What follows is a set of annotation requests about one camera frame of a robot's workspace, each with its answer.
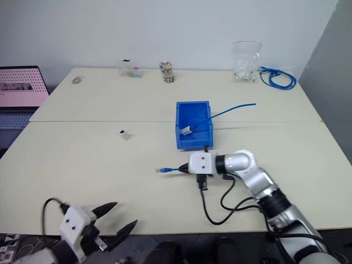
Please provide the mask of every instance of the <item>white table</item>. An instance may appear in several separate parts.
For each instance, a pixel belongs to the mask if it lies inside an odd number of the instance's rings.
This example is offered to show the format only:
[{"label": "white table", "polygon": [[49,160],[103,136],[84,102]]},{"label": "white table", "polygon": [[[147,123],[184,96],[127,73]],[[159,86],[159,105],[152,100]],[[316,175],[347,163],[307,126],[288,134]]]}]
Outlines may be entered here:
[{"label": "white table", "polygon": [[[72,84],[76,77],[79,84]],[[209,101],[212,114],[244,103],[216,118],[231,122],[319,122],[299,84],[282,91],[262,83],[235,82],[231,71],[175,71],[176,82],[163,82],[159,70],[144,70],[142,78],[119,76],[116,69],[75,68],[32,116],[42,121],[174,122],[176,102]],[[287,79],[280,76],[278,82]]]},{"label": "white table", "polygon": [[[252,151],[314,227],[351,226],[352,167],[323,123],[215,122],[214,127],[214,149]],[[131,139],[123,141],[120,129]],[[155,172],[179,166],[188,156],[176,149],[172,122],[30,123],[0,159],[0,233],[39,234],[42,204],[52,196],[71,205],[120,202],[97,221],[105,235],[135,219],[135,234],[265,230],[255,210],[212,225],[195,176]],[[230,184],[208,180],[207,207],[215,220],[228,213],[219,201]],[[225,203],[233,206],[248,196],[238,181]],[[48,234],[59,233],[61,219],[57,205],[50,204]]]}]

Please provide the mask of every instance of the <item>gray wall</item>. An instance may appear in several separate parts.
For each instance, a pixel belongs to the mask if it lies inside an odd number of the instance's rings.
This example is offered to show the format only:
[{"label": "gray wall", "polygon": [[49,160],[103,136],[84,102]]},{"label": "gray wall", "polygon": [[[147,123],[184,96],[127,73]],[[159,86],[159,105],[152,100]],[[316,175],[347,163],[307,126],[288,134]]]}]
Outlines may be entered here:
[{"label": "gray wall", "polygon": [[352,163],[352,1],[340,0],[299,82]]}]

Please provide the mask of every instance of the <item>laptop keyboard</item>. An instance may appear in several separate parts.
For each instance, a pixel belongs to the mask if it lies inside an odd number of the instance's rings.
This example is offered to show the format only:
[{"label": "laptop keyboard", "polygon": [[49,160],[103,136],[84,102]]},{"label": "laptop keyboard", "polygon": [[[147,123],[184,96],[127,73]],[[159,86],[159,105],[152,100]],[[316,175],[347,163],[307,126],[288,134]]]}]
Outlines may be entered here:
[{"label": "laptop keyboard", "polygon": [[0,129],[24,129],[30,118],[29,114],[0,114]]}]

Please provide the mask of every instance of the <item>white connector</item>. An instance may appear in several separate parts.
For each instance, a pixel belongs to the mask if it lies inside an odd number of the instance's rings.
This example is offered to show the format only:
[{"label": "white connector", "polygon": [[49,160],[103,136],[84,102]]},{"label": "white connector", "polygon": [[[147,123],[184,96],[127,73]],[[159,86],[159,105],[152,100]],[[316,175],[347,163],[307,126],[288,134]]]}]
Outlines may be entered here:
[{"label": "white connector", "polygon": [[184,135],[184,136],[186,136],[188,134],[191,134],[191,133],[192,133],[192,131],[191,131],[191,127],[190,126],[187,126],[187,127],[183,128],[183,129],[181,129],[181,134]]}]

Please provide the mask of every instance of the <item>laptop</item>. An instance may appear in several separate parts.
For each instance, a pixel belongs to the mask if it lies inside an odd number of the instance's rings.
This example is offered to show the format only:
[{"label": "laptop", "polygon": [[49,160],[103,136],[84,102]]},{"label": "laptop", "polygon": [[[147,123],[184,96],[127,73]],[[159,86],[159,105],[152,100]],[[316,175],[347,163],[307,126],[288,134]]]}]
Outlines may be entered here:
[{"label": "laptop", "polygon": [[49,96],[38,66],[0,67],[0,149],[8,149]]}]

